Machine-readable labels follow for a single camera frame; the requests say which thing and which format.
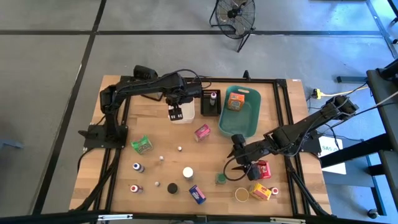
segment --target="concrete floor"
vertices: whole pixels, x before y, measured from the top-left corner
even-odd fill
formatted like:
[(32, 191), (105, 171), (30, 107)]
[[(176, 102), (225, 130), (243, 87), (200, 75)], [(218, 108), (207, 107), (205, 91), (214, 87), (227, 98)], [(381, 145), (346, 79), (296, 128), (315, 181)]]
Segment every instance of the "concrete floor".
[[(372, 0), (388, 28), (394, 14), (385, 0)], [(0, 1), (0, 29), (91, 30), (100, 1)], [(108, 1), (99, 30), (211, 30), (213, 0)], [(365, 2), (281, 0), (256, 1), (258, 30), (378, 30)], [(394, 35), (394, 27), (388, 28)], [(76, 78), (88, 36), (0, 35), (0, 137), (25, 144), (22, 150), (0, 150), (0, 217), (28, 214), (50, 148)], [(44, 212), (68, 210), (76, 164), (93, 114), (103, 75), (131, 75), (135, 65), (159, 74), (191, 68), (202, 75), (256, 78), (298, 78), (307, 95), (313, 88), (330, 93), (358, 85), (335, 83), (338, 75), (363, 76), (393, 58), (381, 37), (253, 36), (241, 53), (238, 41), (223, 35), (97, 36), (73, 110)], [(374, 104), (369, 91), (351, 95), (361, 109)], [(312, 101), (319, 107), (325, 100)], [(371, 138), (384, 132), (377, 111), (335, 129), (350, 138)], [(387, 202), (391, 195), (380, 178)], [(329, 185), (332, 211), (343, 218), (369, 220), (374, 208), (370, 189)], [(387, 217), (397, 218), (395, 206), (385, 204)]]

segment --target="pink box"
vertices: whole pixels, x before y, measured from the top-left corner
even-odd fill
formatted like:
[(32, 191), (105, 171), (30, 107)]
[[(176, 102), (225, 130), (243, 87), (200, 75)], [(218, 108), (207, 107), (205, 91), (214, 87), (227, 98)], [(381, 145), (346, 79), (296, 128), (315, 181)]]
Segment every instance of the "pink box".
[(207, 135), (210, 134), (210, 128), (207, 124), (204, 124), (202, 127), (195, 131), (195, 140), (197, 142), (202, 141)]

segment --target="black fan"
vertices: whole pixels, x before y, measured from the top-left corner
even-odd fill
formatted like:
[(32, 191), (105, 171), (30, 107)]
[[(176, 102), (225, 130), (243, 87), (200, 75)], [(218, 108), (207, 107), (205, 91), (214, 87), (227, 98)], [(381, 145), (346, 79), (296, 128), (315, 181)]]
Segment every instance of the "black fan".
[[(217, 25), (211, 24), (211, 18), (216, 14)], [(238, 52), (248, 40), (256, 18), (254, 0), (217, 0), (209, 23), (218, 26), (224, 35), (232, 39), (242, 39)]]

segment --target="black bottle cap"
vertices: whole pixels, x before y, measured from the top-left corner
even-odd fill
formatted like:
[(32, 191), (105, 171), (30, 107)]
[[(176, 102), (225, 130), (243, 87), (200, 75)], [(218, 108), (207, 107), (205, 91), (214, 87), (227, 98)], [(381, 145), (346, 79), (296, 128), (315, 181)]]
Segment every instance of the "black bottle cap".
[(177, 184), (175, 184), (175, 183), (171, 183), (171, 184), (169, 184), (169, 186), (167, 186), (167, 191), (168, 191), (170, 194), (175, 194), (175, 193), (177, 193), (177, 190), (178, 190), (178, 187), (177, 187)]

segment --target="teal plastic basket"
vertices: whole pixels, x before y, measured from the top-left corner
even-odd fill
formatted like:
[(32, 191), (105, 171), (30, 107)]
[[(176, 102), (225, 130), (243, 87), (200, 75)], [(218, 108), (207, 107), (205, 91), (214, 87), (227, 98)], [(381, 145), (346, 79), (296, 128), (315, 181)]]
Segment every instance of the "teal plastic basket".
[[(240, 111), (228, 109), (229, 94), (239, 93), (244, 95), (244, 104)], [(226, 90), (224, 107), (221, 111), (218, 127), (225, 136), (242, 134), (250, 138), (256, 133), (259, 121), (261, 95), (258, 91), (241, 86), (230, 86)]]

